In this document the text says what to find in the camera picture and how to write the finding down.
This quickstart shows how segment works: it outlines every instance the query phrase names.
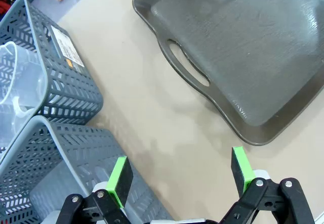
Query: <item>clear plastic cup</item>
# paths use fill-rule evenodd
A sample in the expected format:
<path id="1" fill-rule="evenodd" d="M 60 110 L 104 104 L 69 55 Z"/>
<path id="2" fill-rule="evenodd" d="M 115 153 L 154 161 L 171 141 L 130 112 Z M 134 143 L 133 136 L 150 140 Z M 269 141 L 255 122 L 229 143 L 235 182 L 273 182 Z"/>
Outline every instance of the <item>clear plastic cup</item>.
<path id="1" fill-rule="evenodd" d="M 0 148 L 9 145 L 43 100 L 45 75 L 35 52 L 0 46 Z"/>

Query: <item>green gripper pad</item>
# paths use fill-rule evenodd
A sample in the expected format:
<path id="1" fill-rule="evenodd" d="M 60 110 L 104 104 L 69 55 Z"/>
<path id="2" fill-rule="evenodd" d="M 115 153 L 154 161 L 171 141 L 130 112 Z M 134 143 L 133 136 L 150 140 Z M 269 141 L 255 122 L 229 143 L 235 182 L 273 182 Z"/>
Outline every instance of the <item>green gripper pad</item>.
<path id="1" fill-rule="evenodd" d="M 119 157 L 110 175 L 106 190 L 120 208 L 124 208 L 133 181 L 133 171 L 127 157 Z"/>
<path id="2" fill-rule="evenodd" d="M 255 179 L 249 160 L 243 147 L 232 148 L 231 169 L 236 183 L 238 195 L 241 197 L 249 184 Z"/>

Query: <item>printed label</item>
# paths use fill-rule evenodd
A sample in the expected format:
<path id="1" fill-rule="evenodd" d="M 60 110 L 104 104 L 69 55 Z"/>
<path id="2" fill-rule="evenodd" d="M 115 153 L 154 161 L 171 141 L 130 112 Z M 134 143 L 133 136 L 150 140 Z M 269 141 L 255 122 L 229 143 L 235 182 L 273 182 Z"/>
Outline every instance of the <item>printed label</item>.
<path id="1" fill-rule="evenodd" d="M 71 61 L 77 63 L 78 65 L 84 67 L 83 62 L 81 61 L 80 56 L 76 52 L 75 47 L 72 44 L 71 39 L 62 33 L 60 30 L 52 26 L 57 43 L 59 44 L 62 54 L 70 59 Z"/>

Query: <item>tray handle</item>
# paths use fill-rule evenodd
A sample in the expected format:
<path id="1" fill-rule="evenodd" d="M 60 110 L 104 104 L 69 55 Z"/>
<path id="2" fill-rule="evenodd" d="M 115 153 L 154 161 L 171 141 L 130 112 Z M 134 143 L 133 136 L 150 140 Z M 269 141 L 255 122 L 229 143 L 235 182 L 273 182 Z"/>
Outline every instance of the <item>tray handle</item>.
<path id="1" fill-rule="evenodd" d="M 208 95 L 209 91 L 211 89 L 211 82 L 208 79 L 208 77 L 202 73 L 200 70 L 197 70 L 209 83 L 209 86 L 203 85 L 200 81 L 198 81 L 182 64 L 181 62 L 178 60 L 178 58 L 174 55 L 174 53 L 172 52 L 169 43 L 173 42 L 175 44 L 177 44 L 180 49 L 182 50 L 182 53 L 184 55 L 186 55 L 188 61 L 194 65 L 194 63 L 192 62 L 192 60 L 187 56 L 187 54 L 183 51 L 181 45 L 179 43 L 177 43 L 174 39 L 165 39 L 163 37 L 159 37 L 157 36 L 157 41 L 158 44 L 161 48 L 162 53 L 164 54 L 165 58 L 167 59 L 167 61 L 170 63 L 170 65 L 173 67 L 173 69 L 175 69 L 175 71 L 189 84 L 191 85 L 194 89 L 196 89 L 197 91 L 201 92 L 204 95 Z"/>

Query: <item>gray plastic basket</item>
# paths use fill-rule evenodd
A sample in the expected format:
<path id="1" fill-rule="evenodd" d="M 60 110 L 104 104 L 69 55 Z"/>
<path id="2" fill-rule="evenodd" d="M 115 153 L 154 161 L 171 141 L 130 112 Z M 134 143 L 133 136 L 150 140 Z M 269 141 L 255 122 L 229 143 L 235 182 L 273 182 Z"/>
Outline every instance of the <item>gray plastic basket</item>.
<path id="1" fill-rule="evenodd" d="M 67 52 L 62 52 L 62 40 L 57 40 L 54 30 L 68 39 L 64 29 L 27 0 L 16 0 L 0 22 L 0 43 L 13 41 L 38 54 L 46 91 L 34 115 L 60 123 L 86 124 L 102 108 L 102 95 L 87 68 L 63 56 Z M 14 65 L 13 61 L 0 60 L 0 85 L 11 79 Z"/>
<path id="2" fill-rule="evenodd" d="M 0 223 L 40 223 L 73 193 L 88 196 L 125 155 L 105 129 L 33 117 L 0 163 Z M 125 211 L 134 224 L 172 219 L 132 166 Z"/>

